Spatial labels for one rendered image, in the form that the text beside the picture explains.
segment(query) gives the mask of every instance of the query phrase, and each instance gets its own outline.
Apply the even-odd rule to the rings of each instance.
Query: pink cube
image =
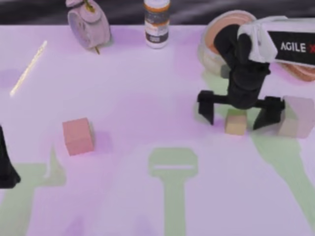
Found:
[[[63,136],[70,156],[94,150],[89,121],[87,118],[64,122]]]

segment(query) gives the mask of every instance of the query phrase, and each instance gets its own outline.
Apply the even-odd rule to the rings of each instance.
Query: white table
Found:
[[[1,236],[185,236],[164,233],[165,223],[187,236],[311,235],[315,132],[299,141],[226,135],[226,106],[217,108],[214,126],[202,121],[199,91],[227,85],[197,59],[203,29],[172,27],[168,46],[153,50],[142,26],[115,26],[114,43],[97,55],[67,26],[0,27],[0,123],[22,177],[0,190]],[[10,97],[44,40],[43,55]],[[262,97],[315,98],[315,83],[271,68]],[[253,120],[257,111],[249,113]],[[95,152],[69,157],[62,122],[82,117],[93,124]],[[175,162],[190,150],[198,161],[185,191],[173,188],[179,198],[165,204],[162,181],[148,170],[161,148]],[[180,203],[185,222],[177,226],[183,212],[171,210]]]

